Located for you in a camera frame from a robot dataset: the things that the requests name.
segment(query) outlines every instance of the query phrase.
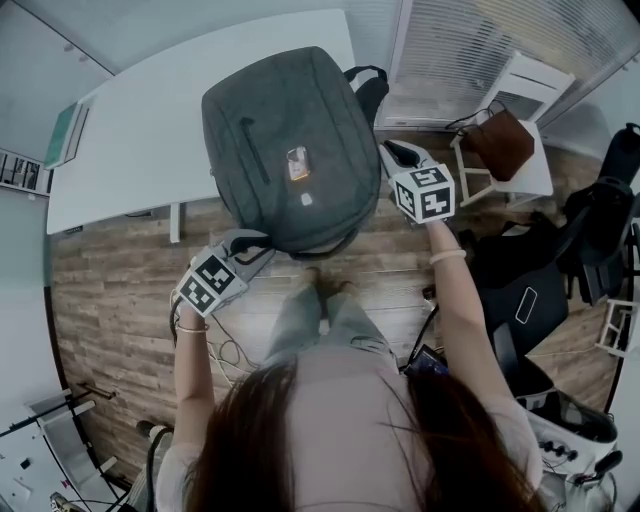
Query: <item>brown hair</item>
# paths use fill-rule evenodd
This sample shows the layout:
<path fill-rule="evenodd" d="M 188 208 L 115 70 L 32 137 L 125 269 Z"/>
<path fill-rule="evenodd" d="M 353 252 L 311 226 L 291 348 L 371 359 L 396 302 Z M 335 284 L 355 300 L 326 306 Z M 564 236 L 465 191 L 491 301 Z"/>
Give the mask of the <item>brown hair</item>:
<path fill-rule="evenodd" d="M 292 362 L 258 370 L 236 383 L 217 406 L 202 454 L 188 476 L 188 512 L 293 512 L 286 410 L 296 368 Z M 433 468 L 429 481 L 413 482 L 421 510 L 471 510 L 480 504 L 487 510 L 543 510 L 506 455 L 493 420 L 464 384 L 425 374 L 408 377 L 408 387 L 411 407 L 396 397 Z"/>

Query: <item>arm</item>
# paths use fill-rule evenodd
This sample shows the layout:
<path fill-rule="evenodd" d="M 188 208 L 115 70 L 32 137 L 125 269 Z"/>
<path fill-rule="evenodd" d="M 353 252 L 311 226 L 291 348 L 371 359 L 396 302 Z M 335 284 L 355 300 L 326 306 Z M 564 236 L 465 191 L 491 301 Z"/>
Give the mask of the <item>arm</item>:
<path fill-rule="evenodd" d="M 459 249 L 446 224 L 427 224 L 431 252 Z M 466 262 L 460 257 L 434 263 L 436 294 L 440 305 L 442 339 L 451 375 L 478 396 L 512 397 L 498 366 L 484 323 L 478 291 Z"/>
<path fill-rule="evenodd" d="M 204 319 L 191 306 L 182 304 L 179 324 L 186 329 L 204 329 Z M 174 378 L 178 411 L 173 444 L 204 444 L 213 411 L 213 379 L 205 334 L 178 330 Z"/>

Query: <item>brown bag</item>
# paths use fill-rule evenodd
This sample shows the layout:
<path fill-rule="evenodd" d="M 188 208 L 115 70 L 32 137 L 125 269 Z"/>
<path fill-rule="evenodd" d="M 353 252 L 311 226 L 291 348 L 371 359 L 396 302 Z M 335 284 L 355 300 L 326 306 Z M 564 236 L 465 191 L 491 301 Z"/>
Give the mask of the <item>brown bag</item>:
<path fill-rule="evenodd" d="M 458 135 L 465 139 L 475 151 L 487 170 L 498 181 L 509 181 L 516 172 L 531 158 L 534 140 L 520 121 L 503 105 L 503 110 L 494 113 L 486 109 L 489 119 L 480 125 L 463 126 Z M 455 123 L 475 117 L 475 114 L 458 119 Z"/>

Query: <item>backpack zipper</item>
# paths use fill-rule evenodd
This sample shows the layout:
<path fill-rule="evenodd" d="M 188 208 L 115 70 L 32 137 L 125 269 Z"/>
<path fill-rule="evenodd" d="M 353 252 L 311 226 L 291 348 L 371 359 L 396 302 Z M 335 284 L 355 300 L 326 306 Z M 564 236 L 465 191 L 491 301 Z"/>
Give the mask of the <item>backpack zipper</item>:
<path fill-rule="evenodd" d="M 256 161 L 256 165 L 258 166 L 258 170 L 260 171 L 260 175 L 262 176 L 262 181 L 265 184 L 271 183 L 271 178 L 269 178 L 269 174 L 262 163 L 262 159 L 260 158 L 260 154 L 258 153 L 258 148 L 253 142 L 253 138 L 251 137 L 251 129 L 250 126 L 255 123 L 255 121 L 249 117 L 243 117 L 240 119 L 240 127 L 242 128 L 242 133 L 244 133 L 245 139 L 247 139 L 247 143 L 251 148 L 251 153 L 253 153 L 253 159 Z"/>

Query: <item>white t-shirt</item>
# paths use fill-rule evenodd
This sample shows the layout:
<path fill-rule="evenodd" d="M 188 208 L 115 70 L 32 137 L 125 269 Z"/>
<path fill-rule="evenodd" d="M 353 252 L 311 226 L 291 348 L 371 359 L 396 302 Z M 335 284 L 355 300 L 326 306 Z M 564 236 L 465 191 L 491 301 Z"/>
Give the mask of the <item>white t-shirt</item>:
<path fill-rule="evenodd" d="M 419 510 L 406 461 L 415 481 L 423 482 L 428 478 L 427 458 L 416 435 L 402 428 L 410 427 L 409 418 L 389 386 L 411 410 L 406 379 L 390 358 L 331 346 L 298 356 L 296 388 L 287 411 L 297 508 L 324 504 L 314 506 L 314 512 L 345 510 L 346 505 L 354 512 L 381 505 Z M 542 459 L 524 410 L 501 396 L 479 399 L 507 453 L 537 488 Z M 201 449 L 179 444 L 167 451 L 156 485 L 159 512 L 182 510 L 185 476 Z"/>

